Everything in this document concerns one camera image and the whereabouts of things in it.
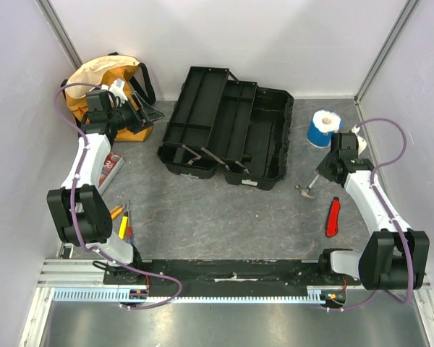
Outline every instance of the screwdriver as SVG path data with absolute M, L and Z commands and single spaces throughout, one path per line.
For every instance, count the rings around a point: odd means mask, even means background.
M 129 217 L 129 224 L 127 225 L 127 242 L 133 246 L 133 232 L 132 232 L 132 226 L 130 225 L 130 220 L 131 220 L 130 217 Z
M 111 219 L 115 219 L 115 217 L 120 215 L 122 213 L 122 211 L 124 210 L 124 208 L 125 208 L 125 205 L 121 205 L 120 207 L 116 206 L 111 211 L 109 211 L 111 214 Z
M 130 209 L 130 200 L 127 203 L 127 208 L 125 209 L 124 216 L 122 217 L 121 227 L 119 228 L 119 237 L 121 239 L 125 239 L 125 233 L 127 231 L 127 226 L 129 225 L 129 209 Z

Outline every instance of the hammer head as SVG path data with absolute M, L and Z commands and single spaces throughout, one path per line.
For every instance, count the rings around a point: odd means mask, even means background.
M 309 198 L 309 199 L 315 199 L 315 197 L 313 197 L 312 195 L 309 194 L 309 193 L 310 193 L 310 189 L 309 189 L 309 188 L 301 188 L 301 186 L 298 185 L 298 184 L 296 184 L 296 186 L 294 186 L 294 188 L 295 188 L 296 190 L 298 190 L 299 193 L 301 193 L 301 195 L 302 195 L 303 197 L 307 197 L 307 198 Z

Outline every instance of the tan bag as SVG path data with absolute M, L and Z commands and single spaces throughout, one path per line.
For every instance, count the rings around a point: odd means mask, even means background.
M 142 70 L 148 95 L 134 78 L 134 73 L 138 68 Z M 124 93 L 132 101 L 136 109 L 138 109 L 138 106 L 131 97 L 132 88 L 150 105 L 155 103 L 156 96 L 146 66 L 132 56 L 120 56 L 117 53 L 87 61 L 67 81 L 63 82 L 63 85 L 85 82 L 109 86 L 118 78 L 128 82 L 125 83 Z M 82 120 L 84 113 L 88 110 L 85 94 L 91 89 L 91 87 L 81 85 L 65 90 L 67 107 L 79 121 Z M 152 131 L 153 127 L 149 127 L 137 134 L 133 134 L 127 129 L 119 130 L 116 141 L 145 141 Z

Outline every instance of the hammer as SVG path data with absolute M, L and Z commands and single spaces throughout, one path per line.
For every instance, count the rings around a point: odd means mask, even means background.
M 313 179 L 312 182 L 310 182 L 310 184 L 308 186 L 306 186 L 305 188 L 301 188 L 301 186 L 299 184 L 296 184 L 296 186 L 294 186 L 294 188 L 296 190 L 299 190 L 299 193 L 301 193 L 301 195 L 303 197 L 308 197 L 309 199 L 314 199 L 314 197 L 312 195 L 310 195 L 310 190 L 312 189 L 313 185 L 315 184 L 315 182 L 318 180 L 318 177 L 320 177 L 320 174 L 317 173 L 317 175 L 315 176 L 315 178 Z

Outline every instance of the black toolbox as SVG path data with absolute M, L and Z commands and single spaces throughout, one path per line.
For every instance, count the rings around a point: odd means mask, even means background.
M 219 167 L 230 184 L 272 189 L 286 175 L 293 103 L 229 69 L 191 67 L 158 156 L 174 174 L 209 179 Z

